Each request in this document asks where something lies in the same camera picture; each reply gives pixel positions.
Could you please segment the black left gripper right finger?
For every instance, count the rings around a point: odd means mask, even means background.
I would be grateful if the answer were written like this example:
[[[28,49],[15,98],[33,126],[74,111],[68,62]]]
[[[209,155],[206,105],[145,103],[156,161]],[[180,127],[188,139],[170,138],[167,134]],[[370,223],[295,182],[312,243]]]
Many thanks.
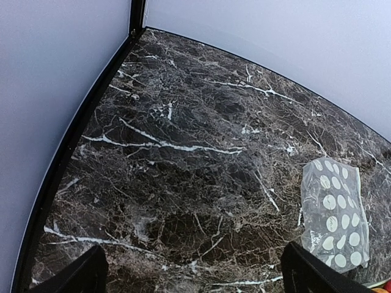
[[[295,242],[289,242],[281,259],[285,292],[371,292],[356,281],[344,277]]]

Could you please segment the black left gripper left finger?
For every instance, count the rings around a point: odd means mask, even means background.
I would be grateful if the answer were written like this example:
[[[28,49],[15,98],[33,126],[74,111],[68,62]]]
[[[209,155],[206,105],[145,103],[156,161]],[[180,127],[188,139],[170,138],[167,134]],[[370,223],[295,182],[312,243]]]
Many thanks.
[[[106,292],[108,263],[104,250],[94,245],[57,275],[29,290],[30,293]]]

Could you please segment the clear dotted zip top bag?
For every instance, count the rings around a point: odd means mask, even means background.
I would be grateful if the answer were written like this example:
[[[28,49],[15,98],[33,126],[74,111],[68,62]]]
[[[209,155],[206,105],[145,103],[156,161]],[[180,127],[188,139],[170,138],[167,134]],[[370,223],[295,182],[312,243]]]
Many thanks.
[[[302,246],[339,273],[370,260],[369,227],[357,167],[327,157],[307,163],[302,172]]]

